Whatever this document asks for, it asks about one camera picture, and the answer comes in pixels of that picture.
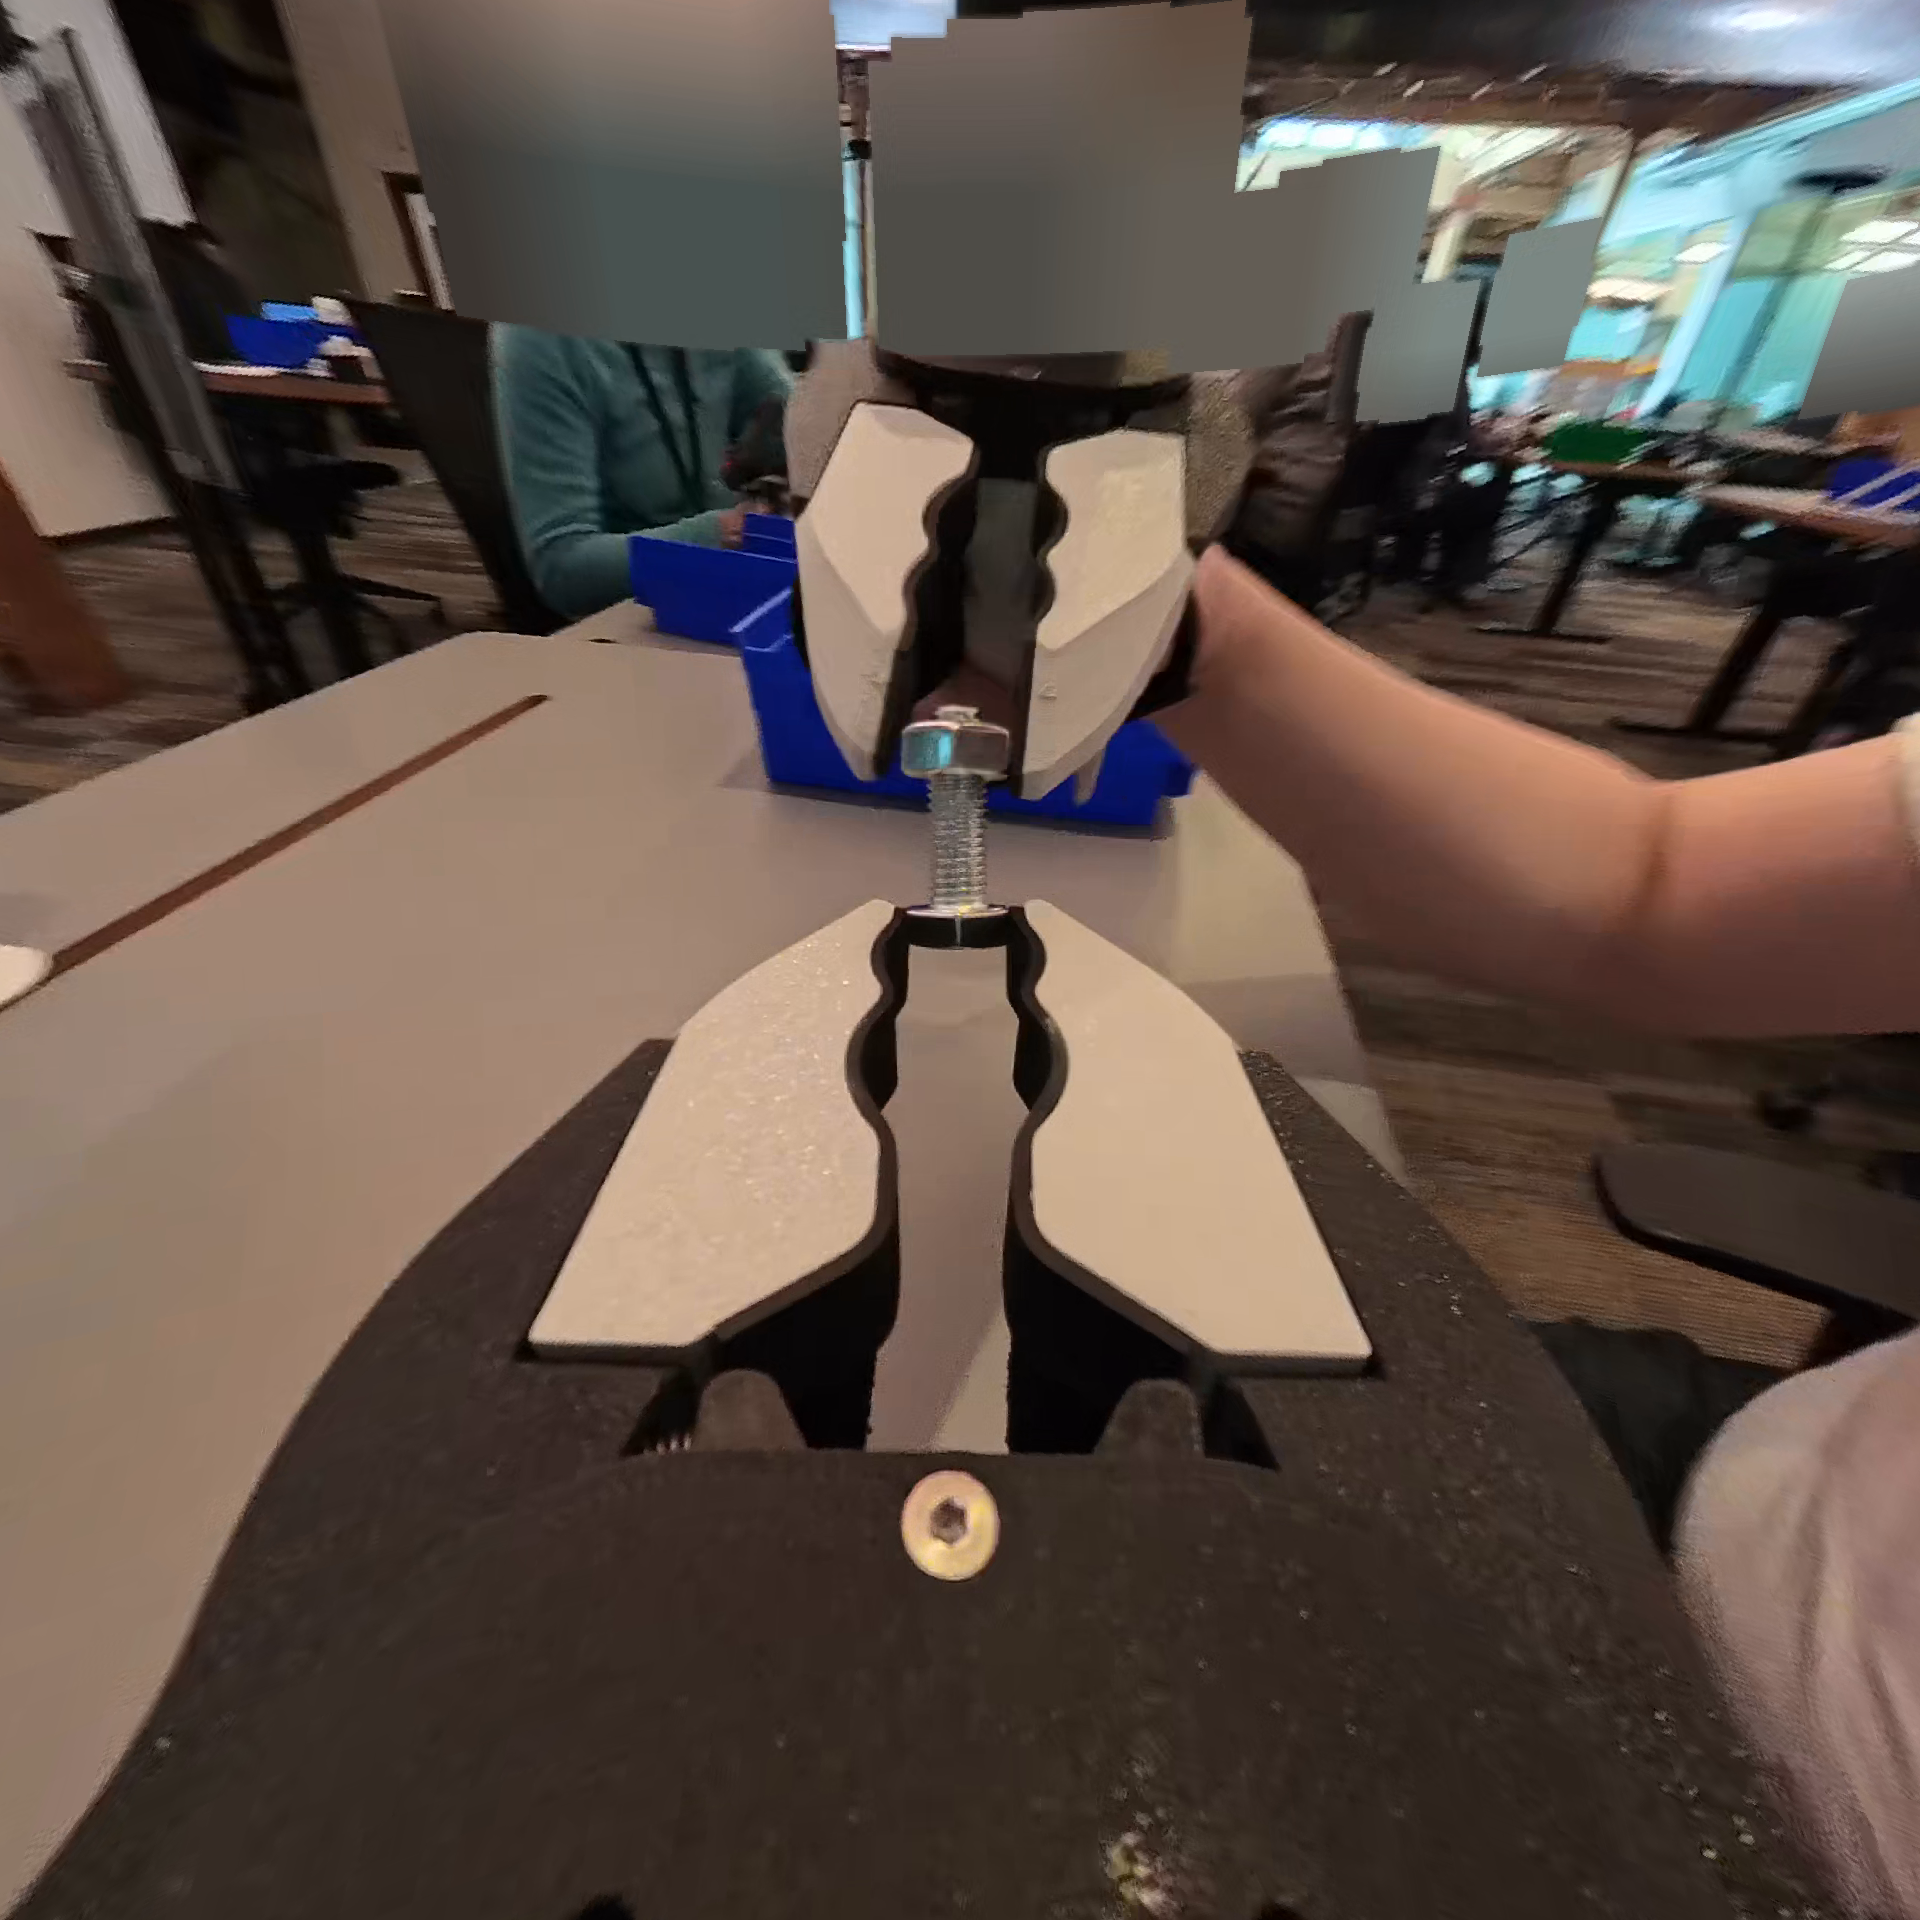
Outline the wooden support post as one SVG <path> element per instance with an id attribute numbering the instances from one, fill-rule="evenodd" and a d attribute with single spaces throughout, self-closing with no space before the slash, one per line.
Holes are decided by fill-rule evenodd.
<path id="1" fill-rule="evenodd" d="M 2 667 L 46 711 L 87 712 L 123 703 L 132 679 L 103 622 L 67 580 L 58 553 L 2 472 Z"/>

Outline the silver hex nut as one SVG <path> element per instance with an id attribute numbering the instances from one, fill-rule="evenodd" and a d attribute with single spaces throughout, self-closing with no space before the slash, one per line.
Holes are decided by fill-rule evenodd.
<path id="1" fill-rule="evenodd" d="M 1009 726 L 984 717 L 978 708 L 948 703 L 900 732 L 898 766 L 906 780 L 923 783 L 939 780 L 1007 783 L 1017 771 L 1016 739 Z"/>

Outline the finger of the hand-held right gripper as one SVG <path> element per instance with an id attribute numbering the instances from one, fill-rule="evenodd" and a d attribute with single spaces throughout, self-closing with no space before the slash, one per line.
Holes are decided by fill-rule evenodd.
<path id="1" fill-rule="evenodd" d="M 1172 657 L 1193 585 L 1186 453 L 1171 431 L 1116 427 L 1041 467 L 1042 609 L 1026 673 L 1016 789 L 1078 781 Z"/>
<path id="2" fill-rule="evenodd" d="M 862 400 L 798 519 L 802 653 L 823 721 L 860 781 L 886 774 L 919 700 L 919 592 L 974 440 L 918 407 Z"/>

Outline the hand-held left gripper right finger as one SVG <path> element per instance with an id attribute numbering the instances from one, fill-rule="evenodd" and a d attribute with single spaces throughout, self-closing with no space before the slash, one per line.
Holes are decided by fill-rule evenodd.
<path id="1" fill-rule="evenodd" d="M 1247 1383 L 1376 1360 L 1230 1032 L 1059 905 L 1007 927 L 1016 1137 L 1002 1257 L 1011 1451 L 1092 1451 L 1142 1383 L 1202 1433 Z"/>

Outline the black office chair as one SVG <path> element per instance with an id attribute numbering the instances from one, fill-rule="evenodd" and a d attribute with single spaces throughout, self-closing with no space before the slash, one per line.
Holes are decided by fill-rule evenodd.
<path id="1" fill-rule="evenodd" d="M 391 407 L 414 435 L 512 633 L 548 635 L 561 620 L 545 603 L 522 556 L 499 447 L 490 325 L 418 304 L 351 297 Z"/>

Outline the metal frame stand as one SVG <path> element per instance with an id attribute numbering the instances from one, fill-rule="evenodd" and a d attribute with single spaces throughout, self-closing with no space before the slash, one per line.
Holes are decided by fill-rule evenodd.
<path id="1" fill-rule="evenodd" d="M 6 91 L 71 223 L 70 292 L 239 653 L 247 708 L 304 697 L 313 683 L 240 515 L 246 478 L 186 348 L 79 37 L 26 38 L 6 15 Z"/>

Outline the blue plastic bin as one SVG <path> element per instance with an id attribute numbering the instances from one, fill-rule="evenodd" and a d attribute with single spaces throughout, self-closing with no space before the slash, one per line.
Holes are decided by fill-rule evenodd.
<path id="1" fill-rule="evenodd" d="M 256 312 L 224 315 L 236 359 L 250 367 L 303 373 L 342 348 L 361 344 L 351 318 L 329 318 L 313 304 L 264 304 Z"/>
<path id="2" fill-rule="evenodd" d="M 798 792 L 887 806 L 926 806 L 926 785 L 892 768 L 860 780 L 839 751 L 794 633 L 794 587 L 779 589 L 735 624 L 735 639 L 748 679 L 760 756 L 774 785 Z M 1003 783 L 991 792 L 991 814 L 1009 820 L 1086 830 L 1146 832 L 1164 808 L 1193 790 L 1193 766 L 1151 721 L 1123 726 L 1088 796 L 1064 783 L 1041 800 L 1020 800 Z"/>
<path id="3" fill-rule="evenodd" d="M 750 512 L 737 547 L 631 535 L 631 597 L 649 609 L 656 633 L 735 644 L 743 622 L 792 593 L 795 533 L 790 517 Z"/>

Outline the person's right forearm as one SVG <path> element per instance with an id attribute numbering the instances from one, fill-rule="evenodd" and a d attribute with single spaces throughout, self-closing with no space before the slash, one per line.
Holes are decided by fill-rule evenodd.
<path id="1" fill-rule="evenodd" d="M 1366 940 L 1684 1040 L 1914 1032 L 1916 732 L 1694 780 L 1408 679 L 1212 547 L 1164 729 Z"/>

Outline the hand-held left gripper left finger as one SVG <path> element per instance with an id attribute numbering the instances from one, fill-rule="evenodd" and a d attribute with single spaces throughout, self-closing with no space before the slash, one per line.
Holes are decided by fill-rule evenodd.
<path id="1" fill-rule="evenodd" d="M 540 1360 L 774 1377 L 814 1448 L 864 1448 L 898 1311 L 886 1117 L 906 916 L 864 902 L 674 1038 L 528 1327 Z"/>

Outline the black desk chair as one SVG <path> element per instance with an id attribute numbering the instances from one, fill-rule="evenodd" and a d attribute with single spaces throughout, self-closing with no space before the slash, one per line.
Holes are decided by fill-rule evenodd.
<path id="1" fill-rule="evenodd" d="M 1918 1205 L 1880 1185 L 1687 1143 L 1612 1143 L 1592 1180 L 1636 1246 L 1816 1305 L 1916 1327 Z"/>

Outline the wooden desk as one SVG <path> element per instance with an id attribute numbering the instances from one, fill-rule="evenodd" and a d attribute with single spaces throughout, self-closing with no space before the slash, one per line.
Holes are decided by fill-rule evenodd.
<path id="1" fill-rule="evenodd" d="M 1735 517 L 1739 523 L 1761 523 L 1787 529 L 1826 543 L 1842 543 L 1867 558 L 1916 559 L 1916 517 L 1900 512 L 1892 502 L 1858 502 L 1854 496 L 1830 496 L 1817 489 L 1787 486 L 1727 486 L 1707 485 L 1703 478 L 1687 478 L 1671 463 L 1583 463 L 1543 459 L 1551 476 L 1583 483 L 1583 510 L 1568 553 L 1553 575 L 1537 615 L 1523 624 L 1489 624 L 1487 633 L 1518 635 L 1524 639 L 1561 639 L 1576 644 L 1606 644 L 1607 633 L 1568 630 L 1561 624 L 1576 593 L 1583 571 L 1601 548 L 1603 537 L 1615 527 L 1618 510 L 1633 496 L 1691 497 L 1699 507 Z M 1771 582 L 1761 603 L 1742 624 L 1734 646 L 1687 717 L 1681 721 L 1627 721 L 1617 720 L 1622 733 L 1664 735 L 1682 741 L 1707 741 L 1729 748 L 1767 750 L 1776 761 L 1816 748 L 1820 732 L 1834 717 L 1841 681 L 1848 664 L 1867 657 L 1872 641 L 1867 624 L 1872 615 L 1858 609 L 1851 638 L 1838 646 L 1820 672 L 1814 691 L 1795 708 L 1792 717 L 1775 732 L 1729 726 L 1727 717 L 1745 697 L 1748 681 L 1761 672 L 1763 657 L 1782 630 L 1795 620 L 1792 592 Z"/>

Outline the silver hex bolt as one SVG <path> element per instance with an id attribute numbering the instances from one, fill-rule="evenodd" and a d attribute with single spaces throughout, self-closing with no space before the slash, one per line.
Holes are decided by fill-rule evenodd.
<path id="1" fill-rule="evenodd" d="M 991 780 L 944 771 L 928 777 L 928 899 L 906 916 L 907 942 L 932 950 L 1002 947 L 1011 909 L 991 901 Z"/>

